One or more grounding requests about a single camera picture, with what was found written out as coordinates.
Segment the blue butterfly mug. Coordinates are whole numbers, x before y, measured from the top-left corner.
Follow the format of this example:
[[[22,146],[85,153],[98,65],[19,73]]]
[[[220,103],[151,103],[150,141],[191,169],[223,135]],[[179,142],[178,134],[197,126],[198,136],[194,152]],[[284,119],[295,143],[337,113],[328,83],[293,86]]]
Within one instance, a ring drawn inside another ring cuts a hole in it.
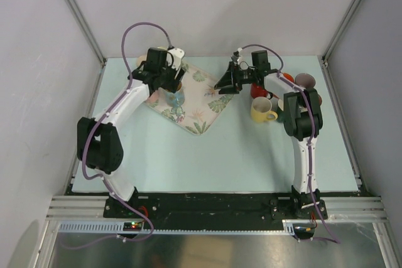
[[[179,116],[183,114],[182,105],[185,102],[184,88],[180,87],[176,92],[170,92],[165,90],[165,101],[168,106],[171,107],[173,114]]]

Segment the beige mug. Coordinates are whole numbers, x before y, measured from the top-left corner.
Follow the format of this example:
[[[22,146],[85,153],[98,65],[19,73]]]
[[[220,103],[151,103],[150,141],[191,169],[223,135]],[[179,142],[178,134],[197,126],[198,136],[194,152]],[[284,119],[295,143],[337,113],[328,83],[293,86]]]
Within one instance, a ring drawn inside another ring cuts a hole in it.
[[[146,59],[147,59],[146,55],[139,56],[136,60],[136,66],[139,67],[142,64],[142,62],[146,61]]]

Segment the red mug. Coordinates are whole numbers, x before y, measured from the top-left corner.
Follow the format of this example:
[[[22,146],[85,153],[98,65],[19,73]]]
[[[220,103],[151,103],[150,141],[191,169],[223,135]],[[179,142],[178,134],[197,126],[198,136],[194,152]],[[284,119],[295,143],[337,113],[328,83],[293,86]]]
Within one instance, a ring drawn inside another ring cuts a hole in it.
[[[271,92],[268,92],[263,86],[257,85],[255,83],[251,84],[250,94],[253,99],[257,97],[266,97],[268,99],[272,99],[273,97],[273,94]]]

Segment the orange mug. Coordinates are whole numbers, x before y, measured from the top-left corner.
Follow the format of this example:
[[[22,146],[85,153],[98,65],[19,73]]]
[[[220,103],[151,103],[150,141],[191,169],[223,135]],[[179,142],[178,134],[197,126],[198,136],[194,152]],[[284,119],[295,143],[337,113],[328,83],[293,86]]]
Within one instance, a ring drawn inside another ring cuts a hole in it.
[[[283,73],[283,76],[292,83],[295,83],[294,78],[289,73]]]

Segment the purple mug black handle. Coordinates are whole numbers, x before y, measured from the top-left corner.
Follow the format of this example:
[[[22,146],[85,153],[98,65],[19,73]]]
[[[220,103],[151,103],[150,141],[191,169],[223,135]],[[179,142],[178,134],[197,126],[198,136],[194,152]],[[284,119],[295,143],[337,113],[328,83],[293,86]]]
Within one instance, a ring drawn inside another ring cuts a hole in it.
[[[299,73],[295,77],[295,83],[305,88],[314,88],[316,85],[315,78],[309,73]]]

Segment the dark green mug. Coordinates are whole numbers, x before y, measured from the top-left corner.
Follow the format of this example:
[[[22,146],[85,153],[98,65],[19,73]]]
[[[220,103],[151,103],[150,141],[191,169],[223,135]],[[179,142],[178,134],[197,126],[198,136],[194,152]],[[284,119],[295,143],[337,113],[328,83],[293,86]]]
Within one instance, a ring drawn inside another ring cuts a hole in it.
[[[277,110],[276,113],[278,115],[277,121],[279,123],[284,123],[285,121],[285,113],[284,113],[284,103],[281,99],[277,102]]]

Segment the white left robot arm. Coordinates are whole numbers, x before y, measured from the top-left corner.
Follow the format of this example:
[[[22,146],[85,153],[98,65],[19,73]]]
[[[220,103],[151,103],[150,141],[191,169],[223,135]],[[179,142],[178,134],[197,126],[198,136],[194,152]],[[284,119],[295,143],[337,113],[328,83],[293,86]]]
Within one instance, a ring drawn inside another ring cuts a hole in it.
[[[123,175],[124,149],[119,128],[134,111],[159,89],[176,92],[185,74],[182,60],[185,52],[173,46],[168,49],[149,48],[146,59],[134,70],[119,95],[100,114],[83,117],[77,123],[77,158],[82,163],[85,179],[101,178],[109,193],[120,199],[117,209],[125,217],[139,211],[139,201],[132,197],[132,184]]]

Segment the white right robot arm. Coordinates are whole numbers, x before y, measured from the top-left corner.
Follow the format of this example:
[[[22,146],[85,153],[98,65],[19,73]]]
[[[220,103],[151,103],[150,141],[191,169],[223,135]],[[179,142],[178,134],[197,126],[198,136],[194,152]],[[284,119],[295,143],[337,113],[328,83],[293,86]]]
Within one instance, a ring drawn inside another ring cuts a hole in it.
[[[315,147],[323,126],[318,92],[288,80],[272,69],[266,50],[251,53],[253,65],[241,68],[241,49],[231,56],[227,70],[215,84],[220,94],[239,94],[245,84],[261,85],[283,101],[284,128],[291,137],[295,177],[291,187],[291,213],[309,217],[319,209],[320,191],[315,176]]]

